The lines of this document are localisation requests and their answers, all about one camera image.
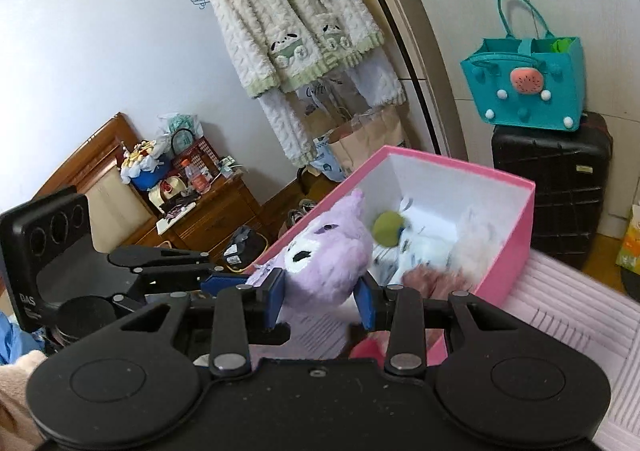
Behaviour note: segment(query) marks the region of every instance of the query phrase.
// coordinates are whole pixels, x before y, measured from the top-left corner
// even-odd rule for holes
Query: shoe
[[[292,228],[295,224],[300,222],[305,214],[298,209],[290,209],[287,213],[287,229]]]
[[[306,215],[309,211],[311,211],[311,209],[313,209],[314,207],[316,207],[318,205],[318,202],[316,202],[315,200],[311,200],[308,198],[303,198],[300,203],[298,204],[298,206],[300,207],[300,210]]]

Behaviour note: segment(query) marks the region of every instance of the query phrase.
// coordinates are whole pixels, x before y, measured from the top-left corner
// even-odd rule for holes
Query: screw
[[[240,354],[220,354],[213,359],[213,365],[221,371],[232,371],[242,368],[246,364],[246,359]]]
[[[422,364],[422,359],[415,354],[396,354],[389,362],[396,370],[415,370]]]

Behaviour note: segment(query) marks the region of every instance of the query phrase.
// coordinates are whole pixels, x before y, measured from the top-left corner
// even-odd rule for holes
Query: pink plush toy
[[[367,271],[373,240],[360,221],[364,195],[354,189],[318,215],[247,280],[260,285],[274,267],[287,272],[284,305],[297,311],[339,306]]]

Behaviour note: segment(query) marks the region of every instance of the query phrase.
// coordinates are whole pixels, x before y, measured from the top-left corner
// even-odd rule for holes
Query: black rod
[[[394,35],[394,38],[396,38],[396,43],[398,44],[398,48],[400,49],[400,54],[402,54],[402,60],[404,60],[404,64],[409,71],[409,77],[414,84],[415,93],[418,96],[418,101],[420,101],[420,108],[422,108],[422,114],[424,115],[424,120],[427,122],[427,128],[429,129],[429,136],[431,138],[431,144],[433,144],[433,151],[436,153],[436,155],[442,155],[440,144],[438,143],[438,136],[436,135],[436,130],[433,127],[433,121],[431,120],[431,114],[429,113],[429,108],[427,106],[427,101],[424,98],[424,94],[422,93],[420,81],[418,81],[418,75],[415,73],[414,64],[411,62],[411,57],[409,56],[409,52],[406,49],[404,40],[400,35],[398,25],[396,24],[389,6],[386,4],[386,0],[378,0],[378,3],[382,8],[382,12],[384,12],[385,14],[385,18],[389,24],[389,27],[391,28],[391,33]]]

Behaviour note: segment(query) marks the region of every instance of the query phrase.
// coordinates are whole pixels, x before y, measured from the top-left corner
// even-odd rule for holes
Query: green ball
[[[379,245],[396,247],[400,243],[400,233],[404,227],[404,218],[395,211],[385,211],[373,224],[371,234]]]

